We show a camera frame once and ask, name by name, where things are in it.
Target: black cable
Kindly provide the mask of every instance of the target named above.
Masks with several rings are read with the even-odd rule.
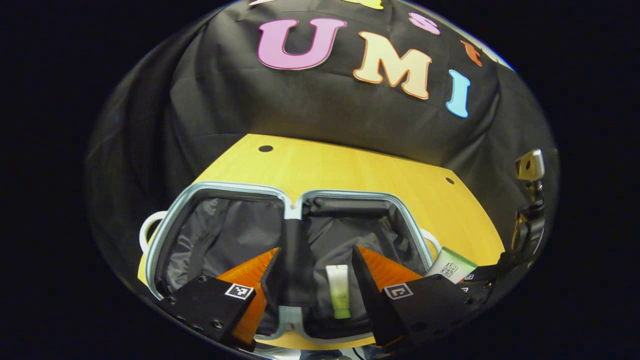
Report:
[[[362,359],[362,356],[360,356],[360,354],[358,354],[358,352],[356,351],[356,348],[351,348],[353,350],[353,353],[356,354],[356,356],[360,359],[360,360],[364,360]]]

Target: suitcase handle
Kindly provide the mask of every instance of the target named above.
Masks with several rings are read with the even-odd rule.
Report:
[[[146,255],[149,252],[149,238],[147,238],[147,233],[149,232],[151,225],[158,220],[164,219],[166,213],[167,211],[158,211],[157,213],[151,214],[145,222],[142,223],[142,226],[140,227],[140,235],[138,237],[140,239],[140,248],[142,249],[143,254]]]
[[[426,231],[425,229],[420,229],[420,234],[422,234],[422,237],[427,239],[428,242],[430,242],[433,247],[436,249],[436,256],[440,255],[440,251],[442,250],[442,246],[440,245],[440,242],[438,241],[438,239],[436,239],[435,236],[433,236],[429,231]]]

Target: orange soft finger pad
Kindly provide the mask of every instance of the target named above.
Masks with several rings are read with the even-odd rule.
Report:
[[[253,343],[253,337],[262,319],[264,308],[267,306],[267,298],[264,296],[260,279],[278,249],[258,255],[218,276],[220,280],[248,286],[255,291],[255,297],[232,332],[234,339],[247,346]]]
[[[405,268],[384,255],[380,255],[360,245],[357,246],[364,261],[367,263],[371,277],[373,277],[373,280],[376,282],[379,291],[382,291],[382,289],[387,286],[422,278],[418,273]]]

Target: open suitcase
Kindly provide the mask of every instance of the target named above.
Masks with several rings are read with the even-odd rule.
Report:
[[[161,220],[150,240],[150,226]],[[285,268],[298,284],[268,302],[255,339],[294,330],[314,343],[372,337],[351,268],[354,245],[367,247],[424,276],[437,240],[421,230],[402,200],[388,193],[314,190],[295,203],[270,186],[197,182],[168,211],[149,217],[140,231],[146,257],[139,277],[158,298],[200,275],[223,272],[273,248],[288,249]],[[326,265],[349,265],[351,318],[335,319]]]

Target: black background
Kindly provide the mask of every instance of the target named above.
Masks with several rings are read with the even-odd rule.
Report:
[[[615,204],[631,203],[637,40],[631,1],[423,1],[501,55],[530,86],[559,145],[550,243],[497,306],[416,358],[633,358],[637,311]],[[0,15],[6,200],[3,358],[232,358],[158,316],[113,275],[84,217],[81,171],[104,101],[160,41],[214,1],[24,1]],[[604,263],[614,255],[613,263]]]

